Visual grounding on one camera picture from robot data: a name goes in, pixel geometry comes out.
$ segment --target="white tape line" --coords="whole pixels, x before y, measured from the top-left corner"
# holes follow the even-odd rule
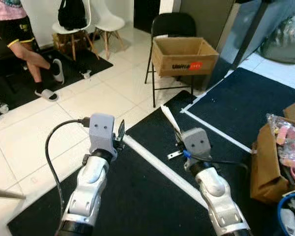
[[[199,95],[195,100],[192,101],[191,104],[188,104],[185,108],[181,109],[180,113],[184,113],[185,111],[188,111],[193,105],[195,105],[197,102],[199,102],[204,96],[207,95],[208,92],[210,92],[213,88],[215,88],[220,82],[222,82],[224,79],[220,80],[218,83],[213,85],[211,88],[209,88],[206,92]]]
[[[160,159],[150,153],[145,147],[131,138],[129,135],[123,137],[123,141],[130,148],[135,150],[141,157],[143,157],[148,163],[155,167],[160,173],[167,177],[170,181],[176,184],[182,191],[192,197],[195,201],[201,204],[204,208],[207,209],[207,203],[201,196],[201,193],[198,189],[193,187],[189,182],[187,182],[183,177],[178,175],[170,167],[164,164]]]
[[[184,113],[187,114],[188,116],[190,116],[192,119],[196,120],[197,122],[203,124],[204,126],[206,126],[207,128],[209,128],[210,130],[214,131],[215,133],[221,135],[223,138],[225,138],[228,141],[232,142],[236,146],[238,146],[241,149],[245,150],[246,152],[252,153],[252,150],[250,148],[246,147],[244,144],[238,142],[237,140],[235,140],[232,137],[228,136],[227,134],[223,133],[222,131],[220,131],[219,129],[217,129],[214,126],[210,125],[209,123],[205,122],[204,120],[200,119],[199,117],[195,116],[191,112],[185,111]]]

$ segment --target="dark blue mat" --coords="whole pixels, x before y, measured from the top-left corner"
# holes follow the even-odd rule
[[[190,94],[181,92],[167,103],[183,130],[201,127],[185,114]],[[237,160],[247,164],[250,155],[218,134],[206,129],[211,155],[216,160]],[[183,158],[168,161],[167,154],[176,151],[172,127],[161,110],[127,131],[160,160],[170,166],[196,188],[189,173],[183,169]],[[224,178],[232,189],[232,197],[242,209],[255,236],[282,235],[276,220],[275,206],[267,206],[249,197],[249,178],[236,166],[221,166]],[[77,172],[62,182],[68,200],[76,186]],[[107,187],[94,229],[96,236],[213,236],[207,210],[176,187],[154,167],[130,148],[113,162],[108,172]],[[59,198],[57,190],[46,193],[9,223],[13,236],[52,236],[58,225]]]
[[[250,147],[266,114],[284,116],[283,109],[293,103],[295,89],[238,68],[189,112]]]

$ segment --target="white tile floor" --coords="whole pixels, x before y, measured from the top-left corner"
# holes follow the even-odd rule
[[[44,155],[45,139],[54,126],[102,112],[114,115],[116,124],[125,119],[126,128],[130,128],[155,110],[151,79],[144,84],[150,35],[131,26],[120,30],[120,35],[126,50],[121,51],[119,42],[112,39],[109,61],[113,67],[59,90],[57,103],[37,99],[0,117],[0,189],[27,197],[25,201],[0,199],[0,236],[9,236],[6,223],[55,185]],[[97,41],[95,46],[105,58],[103,42]],[[295,88],[295,65],[253,54],[241,67]],[[157,87],[177,84],[174,78],[156,77]],[[157,91],[157,107],[180,91]],[[69,125],[55,134],[50,154],[60,179],[80,166],[88,148],[87,132],[78,125]]]

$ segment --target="black chair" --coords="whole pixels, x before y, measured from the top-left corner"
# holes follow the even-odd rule
[[[147,83],[148,74],[152,73],[153,83],[153,107],[155,107],[155,90],[161,89],[177,89],[177,88],[191,88],[191,94],[193,95],[194,77],[191,78],[191,86],[182,87],[170,87],[170,88],[155,88],[154,83],[154,65],[152,63],[152,70],[149,71],[152,57],[153,39],[156,36],[168,35],[169,37],[195,37],[196,36],[196,24],[193,18],[187,13],[163,13],[155,17],[152,23],[151,29],[151,49],[149,52],[147,73],[145,84]]]

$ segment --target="pink shirt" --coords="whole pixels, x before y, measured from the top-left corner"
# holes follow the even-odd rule
[[[21,19],[26,15],[20,0],[0,0],[0,21]]]

